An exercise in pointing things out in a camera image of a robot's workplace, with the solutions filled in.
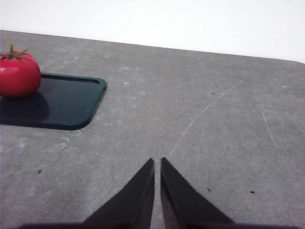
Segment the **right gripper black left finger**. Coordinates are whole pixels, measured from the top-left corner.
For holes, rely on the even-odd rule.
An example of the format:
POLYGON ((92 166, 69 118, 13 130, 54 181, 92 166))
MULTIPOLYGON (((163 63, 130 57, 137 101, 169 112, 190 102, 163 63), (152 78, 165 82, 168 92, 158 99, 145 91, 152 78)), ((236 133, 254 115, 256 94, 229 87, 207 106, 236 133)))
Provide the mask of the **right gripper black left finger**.
POLYGON ((154 175, 154 160, 150 158, 84 225, 94 229, 148 229, 154 203, 154 175))

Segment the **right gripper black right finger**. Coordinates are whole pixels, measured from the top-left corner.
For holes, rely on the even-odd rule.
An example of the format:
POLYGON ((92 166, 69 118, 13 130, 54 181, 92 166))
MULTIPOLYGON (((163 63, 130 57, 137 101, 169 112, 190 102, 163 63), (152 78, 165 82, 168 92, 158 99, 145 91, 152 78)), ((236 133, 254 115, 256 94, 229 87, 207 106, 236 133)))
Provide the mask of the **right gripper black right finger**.
POLYGON ((235 222, 198 193, 165 157, 161 159, 161 201, 167 229, 229 229, 235 222))

